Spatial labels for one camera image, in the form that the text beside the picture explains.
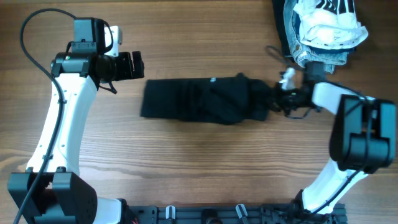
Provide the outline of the black t-shirt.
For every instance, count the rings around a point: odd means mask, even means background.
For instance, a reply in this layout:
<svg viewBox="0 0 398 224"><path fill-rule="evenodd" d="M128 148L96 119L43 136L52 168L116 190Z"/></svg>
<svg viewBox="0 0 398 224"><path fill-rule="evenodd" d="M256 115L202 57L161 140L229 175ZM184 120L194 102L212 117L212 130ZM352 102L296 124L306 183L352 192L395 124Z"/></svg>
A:
<svg viewBox="0 0 398 224"><path fill-rule="evenodd" d="M225 125L245 119L264 121L271 96L269 85L243 73L226 78L148 80L140 116Z"/></svg>

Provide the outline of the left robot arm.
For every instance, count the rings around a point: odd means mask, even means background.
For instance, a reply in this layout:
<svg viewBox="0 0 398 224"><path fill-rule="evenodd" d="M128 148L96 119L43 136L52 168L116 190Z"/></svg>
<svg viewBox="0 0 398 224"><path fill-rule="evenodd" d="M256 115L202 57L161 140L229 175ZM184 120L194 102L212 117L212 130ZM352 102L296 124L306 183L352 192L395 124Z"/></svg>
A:
<svg viewBox="0 0 398 224"><path fill-rule="evenodd" d="M74 40L52 61L52 97L39 143L8 191L27 223L137 223L123 199L97 196L80 177L80 146L99 89L144 77L139 52L119 52L120 31L102 19L77 17Z"/></svg>

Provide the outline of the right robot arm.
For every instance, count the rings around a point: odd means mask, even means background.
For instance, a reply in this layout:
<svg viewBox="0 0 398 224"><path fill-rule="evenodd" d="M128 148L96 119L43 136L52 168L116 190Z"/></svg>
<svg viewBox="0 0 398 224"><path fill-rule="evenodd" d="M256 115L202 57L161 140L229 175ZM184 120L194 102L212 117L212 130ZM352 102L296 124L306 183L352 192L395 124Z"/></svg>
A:
<svg viewBox="0 0 398 224"><path fill-rule="evenodd" d="M298 194L295 217L303 222L331 214L353 185L392 164L396 157L396 105L327 80L320 62L306 64L299 88L294 83L295 72L289 66L280 73L272 92L276 111L291 118L291 112L299 108L325 109L335 116L330 158L314 182Z"/></svg>

